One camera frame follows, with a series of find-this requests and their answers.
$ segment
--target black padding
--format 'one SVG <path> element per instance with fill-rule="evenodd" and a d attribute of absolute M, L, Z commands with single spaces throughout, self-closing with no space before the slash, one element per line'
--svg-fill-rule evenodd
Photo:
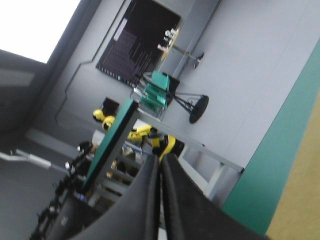
<path fill-rule="evenodd" d="M 127 192 L 72 240 L 156 240 L 159 212 L 159 161 L 149 156 Z"/>
<path fill-rule="evenodd" d="M 46 239 L 67 240 L 88 227 L 100 215 L 95 209 L 70 194 L 66 197 Z"/>
<path fill-rule="evenodd" d="M 183 170 L 174 154 L 161 162 L 168 240 L 264 240 L 214 206 Z"/>

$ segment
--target green wall stripe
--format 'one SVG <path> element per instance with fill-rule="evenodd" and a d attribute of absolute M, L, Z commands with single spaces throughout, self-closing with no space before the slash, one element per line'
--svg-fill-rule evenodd
<path fill-rule="evenodd" d="M 320 42 L 222 207 L 261 235 L 266 234 L 277 208 L 319 87 Z"/>

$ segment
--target yellow floor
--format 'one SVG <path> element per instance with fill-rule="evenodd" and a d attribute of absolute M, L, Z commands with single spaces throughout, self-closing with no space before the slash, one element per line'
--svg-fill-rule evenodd
<path fill-rule="evenodd" d="M 320 95 L 267 235 L 320 240 Z"/>

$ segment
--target gray floor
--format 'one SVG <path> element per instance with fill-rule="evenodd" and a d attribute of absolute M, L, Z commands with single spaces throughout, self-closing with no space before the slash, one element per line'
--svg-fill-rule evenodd
<path fill-rule="evenodd" d="M 46 149 L 30 140 L 19 141 L 19 148 L 63 167 L 70 159 Z M 8 152 L 10 147 L 3 147 Z M 37 215 L 54 197 L 53 183 L 64 175 L 45 170 L 26 162 L 0 160 L 0 239 L 23 240 L 29 237 L 37 224 Z"/>

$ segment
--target window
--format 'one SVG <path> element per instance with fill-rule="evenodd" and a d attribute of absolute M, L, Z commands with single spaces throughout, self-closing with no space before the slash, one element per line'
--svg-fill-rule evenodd
<path fill-rule="evenodd" d="M 0 49 L 47 63 L 79 2 L 0 1 Z"/>

